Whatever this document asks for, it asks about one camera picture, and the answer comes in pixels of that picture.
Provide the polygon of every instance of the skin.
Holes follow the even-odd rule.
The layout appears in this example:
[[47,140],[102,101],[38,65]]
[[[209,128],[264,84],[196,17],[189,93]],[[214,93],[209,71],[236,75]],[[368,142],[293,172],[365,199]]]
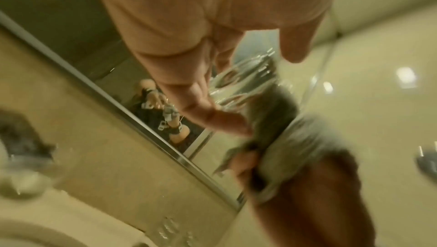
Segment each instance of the skin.
[[279,247],[374,247],[375,230],[360,195],[357,166],[348,154],[328,156],[285,183],[272,200],[251,201],[255,152],[230,163],[249,204],[272,242]]
[[208,98],[212,65],[230,66],[248,30],[279,29],[282,56],[302,61],[332,0],[102,0],[125,43],[181,114],[206,128],[251,133]]

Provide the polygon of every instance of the beige wall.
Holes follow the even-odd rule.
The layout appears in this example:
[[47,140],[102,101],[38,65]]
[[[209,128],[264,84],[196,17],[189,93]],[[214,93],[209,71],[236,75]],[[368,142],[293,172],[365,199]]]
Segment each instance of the beige wall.
[[[377,228],[377,246],[437,247],[437,186],[414,162],[418,147],[437,142],[437,4],[340,40],[306,110],[325,117],[352,144],[363,196]],[[329,46],[299,65],[282,63],[281,76],[301,97]],[[403,84],[396,72],[416,75]],[[331,83],[327,93],[323,82]],[[245,207],[220,247],[266,247]]]
[[60,188],[149,234],[172,216],[215,245],[233,209],[46,61],[0,31],[0,106],[27,115],[60,155],[71,148],[80,158]]

